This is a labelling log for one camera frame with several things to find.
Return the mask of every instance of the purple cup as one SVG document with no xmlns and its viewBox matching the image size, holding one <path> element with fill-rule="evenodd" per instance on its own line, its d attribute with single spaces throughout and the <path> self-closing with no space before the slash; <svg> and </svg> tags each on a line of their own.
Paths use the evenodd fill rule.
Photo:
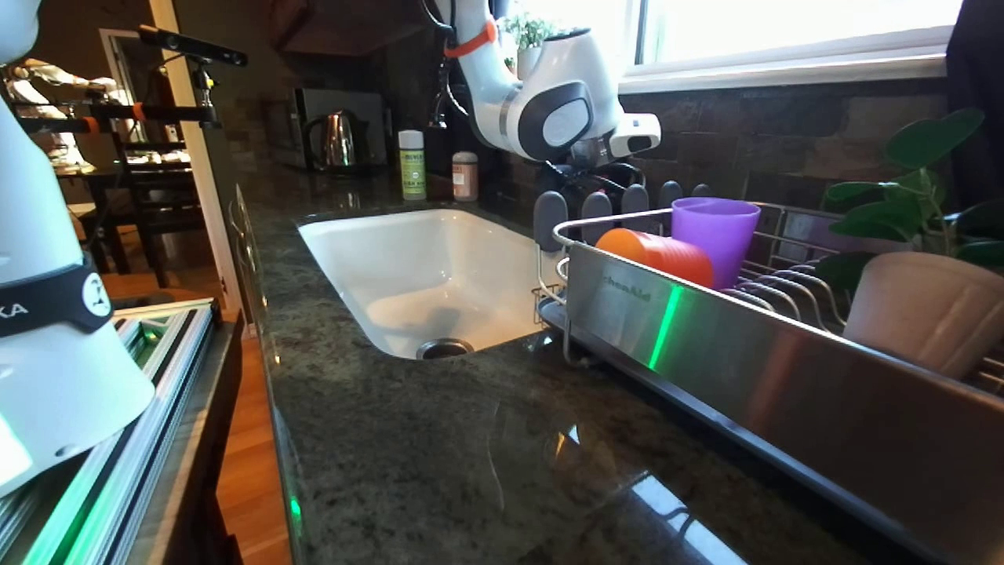
<svg viewBox="0 0 1004 565">
<path fill-rule="evenodd" d="M 714 290 L 738 282 L 759 223 L 759 207 L 730 199 L 675 199 L 671 235 L 707 251 L 714 269 Z"/>
</svg>

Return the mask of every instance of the white robot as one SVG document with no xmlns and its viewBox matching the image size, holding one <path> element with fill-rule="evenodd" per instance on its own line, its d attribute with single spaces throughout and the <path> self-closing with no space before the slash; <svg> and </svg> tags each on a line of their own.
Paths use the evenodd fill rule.
<svg viewBox="0 0 1004 565">
<path fill-rule="evenodd" d="M 32 49 L 39 3 L 0 0 L 0 66 Z M 0 498 L 152 405 L 111 311 L 50 159 L 0 101 Z"/>
<path fill-rule="evenodd" d="M 118 104 L 118 106 L 129 104 L 129 93 L 114 78 L 107 78 L 107 76 L 81 78 L 81 76 L 71 76 L 71 71 L 48 64 L 48 61 L 33 61 L 33 55 L 8 66 L 3 80 L 5 80 L 8 101 L 19 104 L 19 114 L 39 115 L 39 118 L 66 118 L 66 114 L 56 104 L 50 104 L 33 87 L 33 80 L 44 80 L 44 85 L 52 85 L 52 87 L 70 87 L 70 90 L 94 90 L 107 104 Z M 64 174 L 64 175 L 76 175 L 76 174 L 87 175 L 87 174 L 94 174 L 94 165 L 77 152 L 71 132 L 52 132 L 48 158 L 50 158 L 52 168 Z"/>
<path fill-rule="evenodd" d="M 598 142 L 603 158 L 626 158 L 661 142 L 654 114 L 621 110 L 616 78 L 586 27 L 550 39 L 536 70 L 517 80 L 486 0 L 437 0 L 433 22 L 452 32 L 452 55 L 472 93 L 466 114 L 486 145 L 558 162 L 578 142 Z"/>
</svg>

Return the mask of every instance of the sink drain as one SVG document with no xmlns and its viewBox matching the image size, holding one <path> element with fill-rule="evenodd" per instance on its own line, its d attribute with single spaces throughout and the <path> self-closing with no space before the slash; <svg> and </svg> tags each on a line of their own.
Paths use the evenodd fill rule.
<svg viewBox="0 0 1004 565">
<path fill-rule="evenodd" d="M 454 359 L 454 355 L 466 355 L 466 350 L 475 350 L 475 347 L 464 339 L 440 339 L 440 341 L 417 347 L 417 359 L 429 361 L 429 359 Z"/>
</svg>

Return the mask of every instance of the bottle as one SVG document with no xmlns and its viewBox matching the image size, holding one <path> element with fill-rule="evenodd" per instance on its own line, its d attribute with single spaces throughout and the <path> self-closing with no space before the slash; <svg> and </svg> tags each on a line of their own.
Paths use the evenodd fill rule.
<svg viewBox="0 0 1004 565">
<path fill-rule="evenodd" d="M 403 199 L 409 204 L 427 202 L 427 142 L 420 130 L 398 132 L 403 153 Z"/>
<path fill-rule="evenodd" d="M 452 202 L 477 202 L 477 153 L 452 153 Z"/>
</svg>

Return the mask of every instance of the cabinet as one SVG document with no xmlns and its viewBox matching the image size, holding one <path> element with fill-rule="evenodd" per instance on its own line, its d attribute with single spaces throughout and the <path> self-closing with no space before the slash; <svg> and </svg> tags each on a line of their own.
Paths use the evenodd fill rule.
<svg viewBox="0 0 1004 565">
<path fill-rule="evenodd" d="M 417 0 L 273 0 L 269 41 L 282 52 L 363 55 L 427 24 Z"/>
</svg>

